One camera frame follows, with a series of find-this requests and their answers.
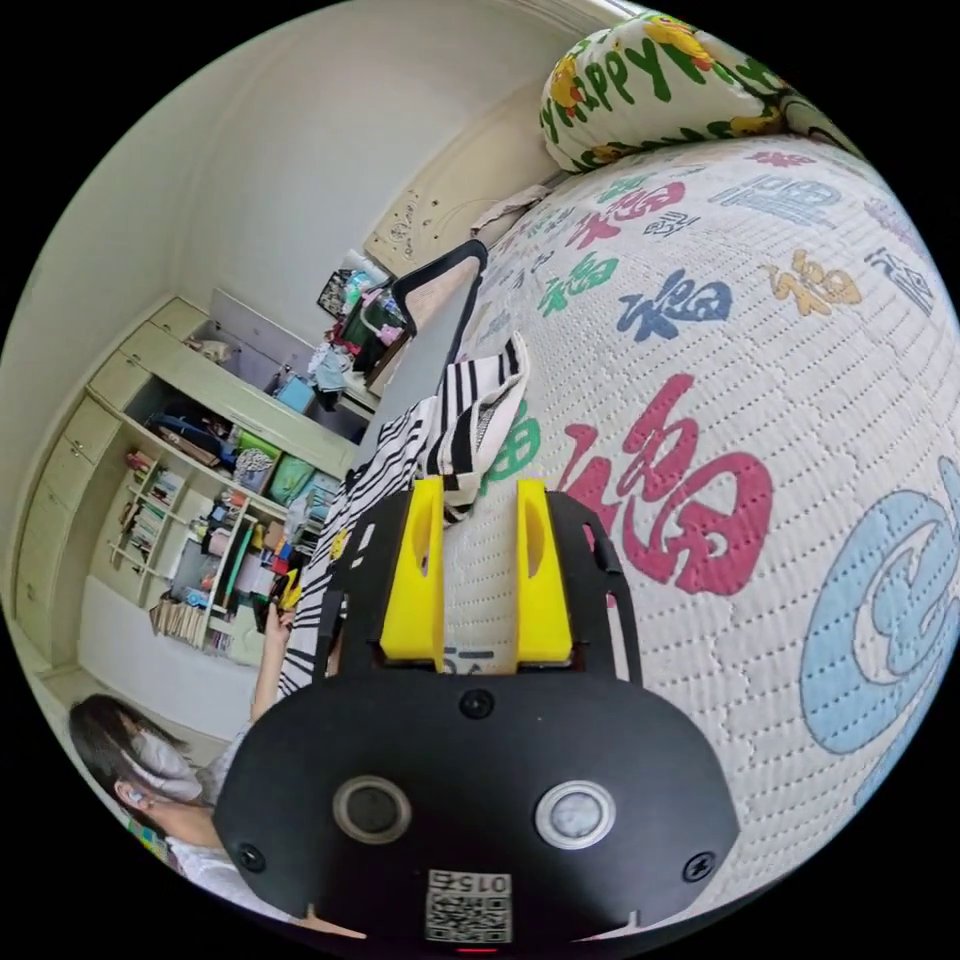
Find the striped fabric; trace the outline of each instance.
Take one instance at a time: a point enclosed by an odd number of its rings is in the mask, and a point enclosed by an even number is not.
[[[440,390],[384,424],[367,463],[340,484],[313,557],[303,572],[303,592],[277,698],[310,683],[317,660],[317,629],[333,575],[331,549],[342,532],[384,497],[426,476],[443,477],[446,526],[469,516],[483,475],[506,439],[529,376],[526,345],[514,334],[493,357],[451,364]]]

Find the face mask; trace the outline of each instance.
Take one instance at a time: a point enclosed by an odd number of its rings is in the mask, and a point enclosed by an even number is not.
[[[144,783],[155,787],[171,799],[182,800],[185,803],[196,800],[203,792],[203,787],[193,768],[180,751],[174,749],[169,743],[152,733],[144,732],[134,737],[133,745],[137,756],[131,762]],[[149,770],[145,770],[137,760],[147,764],[153,770],[162,772],[163,776],[158,777]]]

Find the label sticker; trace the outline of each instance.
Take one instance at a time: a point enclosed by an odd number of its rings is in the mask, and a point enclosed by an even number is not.
[[[510,874],[431,870],[425,935],[435,943],[510,943]]]

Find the wooden shelf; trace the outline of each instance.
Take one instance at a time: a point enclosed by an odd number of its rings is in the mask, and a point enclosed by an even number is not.
[[[234,481],[233,477],[231,477],[229,474],[218,473],[216,470],[204,466],[204,464],[198,463],[196,460],[191,460],[175,446],[167,443],[166,440],[161,439],[156,434],[151,433],[146,427],[140,423],[137,423],[136,420],[133,420],[126,414],[120,413],[118,414],[118,417],[124,423],[127,430],[133,436],[138,438],[134,440],[134,444],[139,444],[143,449],[148,451],[152,447],[158,450],[160,455],[165,458],[177,459],[181,463],[189,465],[190,468],[196,471],[198,474],[205,476],[210,483],[222,487],[228,487],[230,490],[242,494],[244,497],[248,498],[250,503],[253,504],[260,513],[269,514],[275,520],[282,521],[286,518],[287,511],[279,503],[274,503],[272,500],[268,500],[266,497],[263,497],[260,494],[254,493],[252,490],[248,490],[246,487],[241,486],[239,483]]]

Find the storage box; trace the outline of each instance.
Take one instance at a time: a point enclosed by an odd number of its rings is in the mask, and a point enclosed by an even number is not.
[[[291,377],[278,391],[275,399],[285,407],[306,416],[316,403],[313,388],[299,377]]]

